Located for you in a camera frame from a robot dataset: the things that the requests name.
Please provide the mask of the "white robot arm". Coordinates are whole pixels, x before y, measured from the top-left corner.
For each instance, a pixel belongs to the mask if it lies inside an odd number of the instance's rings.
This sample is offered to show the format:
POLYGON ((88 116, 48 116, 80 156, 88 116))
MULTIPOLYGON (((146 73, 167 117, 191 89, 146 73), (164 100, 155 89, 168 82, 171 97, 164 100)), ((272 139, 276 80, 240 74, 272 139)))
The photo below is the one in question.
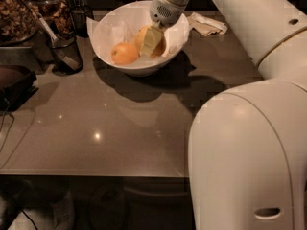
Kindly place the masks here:
MULTIPOLYGON (((175 24, 189 0, 152 0, 175 24)), ((262 79, 205 103, 188 167, 197 230, 305 230, 306 15, 287 0, 212 0, 262 79)))

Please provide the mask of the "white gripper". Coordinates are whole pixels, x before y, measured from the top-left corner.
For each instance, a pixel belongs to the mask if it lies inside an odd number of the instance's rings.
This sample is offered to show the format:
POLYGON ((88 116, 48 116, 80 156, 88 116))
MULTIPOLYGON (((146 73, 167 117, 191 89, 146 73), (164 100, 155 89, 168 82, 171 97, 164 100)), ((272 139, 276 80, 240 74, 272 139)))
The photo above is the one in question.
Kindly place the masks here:
MULTIPOLYGON (((150 18, 153 23, 162 27, 175 25, 181 17, 184 6, 175 5, 168 0, 152 0, 150 18)), ((156 26, 144 26, 140 30, 142 36, 140 54, 151 58, 161 56, 165 50, 164 33, 156 26)))

